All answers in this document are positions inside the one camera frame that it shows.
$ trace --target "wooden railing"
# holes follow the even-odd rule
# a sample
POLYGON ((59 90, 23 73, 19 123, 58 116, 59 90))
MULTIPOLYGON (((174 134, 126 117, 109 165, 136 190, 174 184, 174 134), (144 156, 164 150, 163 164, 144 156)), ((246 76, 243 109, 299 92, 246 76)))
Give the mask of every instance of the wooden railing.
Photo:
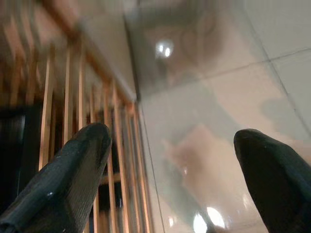
MULTIPOLYGON (((103 114, 103 123, 113 132, 117 144, 120 173, 113 173, 112 156, 110 153, 107 163, 107 176, 103 177, 102 183, 108 183, 109 186, 109 200, 107 201, 110 201, 111 226, 108 226, 107 215, 100 213, 99 195, 97 194, 93 205, 94 232, 109 232, 109 227, 113 233, 120 232, 117 210, 114 204, 114 184, 115 182, 121 182, 123 231, 125 233, 152 233, 153 227, 149 209, 148 185, 141 151, 137 104, 127 98, 113 74, 103 68, 102 64, 97 60, 98 56, 93 54, 94 48, 91 47, 92 45, 88 42, 85 35, 69 27, 51 2, 42 0, 41 4, 68 38, 68 47, 67 51, 65 51, 64 98, 54 99, 54 93, 60 91, 56 82, 56 52, 54 45, 50 46, 47 55, 44 89, 40 90, 37 88, 36 72, 40 54, 35 49, 27 61, 23 61, 19 55, 16 55, 15 64, 11 68, 13 70, 11 72, 12 77, 4 81, 2 75, 0 87, 5 88, 5 85, 3 86, 2 84, 8 84, 10 93, 8 104, 10 107, 15 107, 18 104, 32 105, 36 101, 43 102, 38 169, 41 169, 50 159, 53 159, 55 134, 57 133, 55 132, 56 122, 59 116, 61 116, 63 121, 62 137, 63 144, 65 144, 76 131, 88 123, 99 121, 99 114, 103 114), (77 53, 79 55, 79 72, 78 76, 74 77, 72 64, 77 53), (91 91, 89 93, 85 91, 86 65, 90 66, 100 78, 102 83, 100 90, 98 86, 91 83, 93 86, 91 91), (26 81, 21 79, 23 67, 28 67, 25 68, 28 71, 26 81), (78 90, 74 90, 74 80, 77 80, 78 90), (124 140, 127 141, 126 144, 128 145, 127 153, 124 148, 124 140), (133 204, 133 213, 131 212, 131 204, 133 204)), ((84 232, 89 232, 88 224, 84 232)))

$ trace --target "wooden slat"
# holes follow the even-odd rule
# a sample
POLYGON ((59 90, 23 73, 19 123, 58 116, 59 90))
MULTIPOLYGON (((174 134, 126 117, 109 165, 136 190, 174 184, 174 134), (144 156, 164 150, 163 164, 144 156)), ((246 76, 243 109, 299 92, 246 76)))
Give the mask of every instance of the wooden slat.
POLYGON ((137 181, 135 177, 135 168, 134 168, 134 158, 133 158, 133 138, 132 138, 132 127, 130 122, 129 109, 126 109, 125 112, 126 117, 126 131, 127 138, 129 140, 129 161, 130 161, 130 174, 131 174, 131 183, 133 190, 133 199, 134 199, 134 209, 135 209, 135 217, 136 217, 136 226, 137 232, 141 232, 140 229, 140 217, 139 217, 139 206, 138 206, 138 193, 137 193, 137 181))
MULTIPOLYGON (((113 174, 113 182, 116 183, 120 181, 121 181, 120 173, 113 174)), ((108 175, 106 175, 102 178, 101 185, 108 184, 108 183, 109 183, 109 178, 108 178, 108 175)))
POLYGON ((72 138, 72 114, 73 114, 73 99, 72 99, 72 82, 71 82, 71 47, 67 48, 66 61, 66 81, 65 81, 65 110, 64 110, 64 144, 72 138))
MULTIPOLYGON (((104 86, 104 123, 105 125, 112 130, 111 128, 111 115, 110 115, 110 108, 109 108, 109 90, 106 86, 104 86)), ((112 154, 111 150, 108 157, 107 163, 107 170, 108 170, 108 185, 109 185, 109 201, 110 201, 110 213, 111 213, 111 229, 112 233, 118 233, 118 219, 117 219, 117 212, 116 212, 116 199, 115 199, 115 183, 114 183, 114 174, 113 174, 113 167, 112 167, 112 154)))
POLYGON ((118 149, 118 159, 120 165, 120 174, 121 174, 121 190, 122 190, 122 200, 123 200, 123 211, 124 211, 124 226, 123 229, 126 233, 129 233, 130 228, 130 211, 128 204, 128 189, 127 189, 127 181, 126 181, 126 171, 124 167, 124 154, 123 154, 123 146, 122 146, 122 131, 121 131, 121 118, 120 118, 120 110, 119 110, 119 98, 117 94, 116 83, 113 82, 113 107, 114 107, 114 121, 115 121, 115 135, 118 149))
POLYGON ((35 99, 35 85, 37 72, 38 52, 36 49, 32 51, 29 64, 29 76, 26 90, 26 104, 32 105, 35 99))
POLYGON ((11 107, 14 107, 17 105, 21 67, 22 67, 22 58, 17 55, 15 59, 14 72, 13 72, 13 76, 11 79, 11 94, 10 94, 10 106, 11 107))
POLYGON ((83 47, 81 48, 79 63, 79 130, 86 125, 86 113, 84 102, 84 79, 85 79, 85 54, 83 47))
POLYGON ((53 70, 54 58, 55 58, 55 47, 52 45, 48 56, 46 78, 45 78, 42 123, 41 123, 39 170, 43 168, 49 161, 52 95, 54 86, 54 70, 53 70))
POLYGON ((150 219, 150 210, 149 210, 149 205, 148 205, 149 193, 147 190, 144 160, 141 154, 139 120, 138 120, 137 110, 134 104, 132 105, 132 109, 133 109, 132 112, 134 115, 135 140, 136 140, 136 149, 137 149, 140 187, 141 187, 141 192, 142 192, 143 210, 144 210, 144 216, 145 216, 146 233, 152 233, 153 227, 152 227, 152 222, 150 219))
MULTIPOLYGON (((89 106, 90 106, 90 118, 91 123, 96 122, 96 109, 95 109, 95 98, 94 98, 95 87, 92 86, 90 97, 89 97, 89 106)), ((93 203, 93 220, 94 220, 94 233, 100 233, 100 216, 99 216, 99 196, 98 190, 93 203)))

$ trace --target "handrail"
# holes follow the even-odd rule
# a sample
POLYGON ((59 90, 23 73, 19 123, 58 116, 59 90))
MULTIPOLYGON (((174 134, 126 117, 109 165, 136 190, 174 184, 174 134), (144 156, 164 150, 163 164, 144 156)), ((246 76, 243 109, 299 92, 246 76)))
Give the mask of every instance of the handrail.
MULTIPOLYGON (((41 0, 40 1, 45 11, 50 15, 50 17, 54 20, 56 25, 62 30, 62 32, 67 36, 69 40, 76 40, 77 38, 81 37, 81 32, 71 28, 63 16, 57 11, 56 7, 51 0, 41 0)), ((88 48, 85 48, 85 56, 86 62, 90 64, 90 66, 94 69, 95 73, 101 77, 104 84, 110 86, 114 78, 104 70, 102 64, 98 62, 96 56, 92 53, 92 51, 97 51, 95 45, 92 44, 84 35, 83 43, 87 44, 88 48)), ((118 97, 123 101, 124 104, 129 105, 132 101, 126 96, 126 94, 122 91, 122 88, 118 83, 116 83, 118 97)))

